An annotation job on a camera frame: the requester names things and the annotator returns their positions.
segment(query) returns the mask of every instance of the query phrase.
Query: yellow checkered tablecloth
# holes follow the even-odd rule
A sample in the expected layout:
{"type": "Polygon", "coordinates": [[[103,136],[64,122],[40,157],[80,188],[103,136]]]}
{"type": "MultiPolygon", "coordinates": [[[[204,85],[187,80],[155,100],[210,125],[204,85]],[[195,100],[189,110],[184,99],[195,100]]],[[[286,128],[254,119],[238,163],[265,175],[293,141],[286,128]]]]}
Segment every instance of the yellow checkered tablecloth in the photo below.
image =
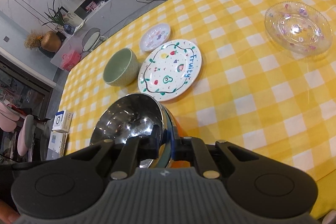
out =
{"type": "MultiPolygon", "coordinates": [[[[67,153],[89,145],[101,114],[137,82],[112,87],[105,64],[145,31],[167,22],[171,39],[196,43],[203,66],[195,83],[163,104],[185,133],[206,143],[226,139],[308,172],[318,180],[336,169],[336,51],[307,61],[275,47],[264,13],[285,0],[168,0],[110,37],[69,74],[59,109],[74,112],[67,153]]],[[[336,30],[336,0],[297,0],[321,11],[336,30]]]]}

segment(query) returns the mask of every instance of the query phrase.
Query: ribbed gray surface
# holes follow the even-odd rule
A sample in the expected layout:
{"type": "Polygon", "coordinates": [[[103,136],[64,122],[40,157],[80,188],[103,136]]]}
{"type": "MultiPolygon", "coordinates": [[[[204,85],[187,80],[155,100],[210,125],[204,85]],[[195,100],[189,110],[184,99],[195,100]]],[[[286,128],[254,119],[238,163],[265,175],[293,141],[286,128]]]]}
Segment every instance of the ribbed gray surface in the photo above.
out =
{"type": "Polygon", "coordinates": [[[202,178],[194,168],[138,168],[132,177],[110,182],[101,199],[83,213],[58,220],[23,216],[16,223],[316,224],[317,221],[308,213],[286,220],[253,215],[232,201],[220,181],[202,178]],[[164,170],[169,174],[163,176],[164,170]]]}

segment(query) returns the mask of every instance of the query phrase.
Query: wooden pot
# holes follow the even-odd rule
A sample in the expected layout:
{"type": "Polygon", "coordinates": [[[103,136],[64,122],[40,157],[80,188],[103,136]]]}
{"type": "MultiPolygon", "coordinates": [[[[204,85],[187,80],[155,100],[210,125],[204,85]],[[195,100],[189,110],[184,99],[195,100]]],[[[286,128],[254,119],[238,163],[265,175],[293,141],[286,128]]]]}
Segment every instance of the wooden pot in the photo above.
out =
{"type": "Polygon", "coordinates": [[[61,45],[61,39],[59,39],[54,31],[47,32],[41,40],[41,48],[49,52],[57,52],[61,45]]]}

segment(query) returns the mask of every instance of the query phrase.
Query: white plate with fruit drawings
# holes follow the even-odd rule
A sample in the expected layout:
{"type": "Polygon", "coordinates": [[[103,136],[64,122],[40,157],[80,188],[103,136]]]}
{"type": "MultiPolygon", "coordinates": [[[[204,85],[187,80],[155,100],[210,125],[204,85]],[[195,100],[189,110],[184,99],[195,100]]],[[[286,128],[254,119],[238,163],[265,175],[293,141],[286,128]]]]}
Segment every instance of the white plate with fruit drawings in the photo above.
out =
{"type": "Polygon", "coordinates": [[[151,27],[140,40],[140,50],[151,52],[169,39],[170,26],[167,23],[159,23],[151,27]]]}
{"type": "Polygon", "coordinates": [[[140,92],[162,102],[185,92],[195,81],[202,65],[199,48],[184,39],[168,41],[144,61],[138,76],[140,92]]]}
{"type": "Polygon", "coordinates": [[[332,43],[333,34],[327,19],[301,2],[273,5],[265,13],[265,27],[276,43],[304,56],[321,54],[332,43]]]}

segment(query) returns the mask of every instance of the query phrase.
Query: finger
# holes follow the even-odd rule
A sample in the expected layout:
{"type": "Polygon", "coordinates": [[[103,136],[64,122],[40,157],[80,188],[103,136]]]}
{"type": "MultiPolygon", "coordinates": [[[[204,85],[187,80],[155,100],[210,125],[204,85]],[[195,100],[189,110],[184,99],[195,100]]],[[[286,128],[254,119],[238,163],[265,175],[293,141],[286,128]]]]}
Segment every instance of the finger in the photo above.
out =
{"type": "Polygon", "coordinates": [[[14,211],[13,208],[8,206],[7,203],[0,200],[0,219],[5,224],[11,224],[19,217],[20,215],[16,211],[14,211]]]}

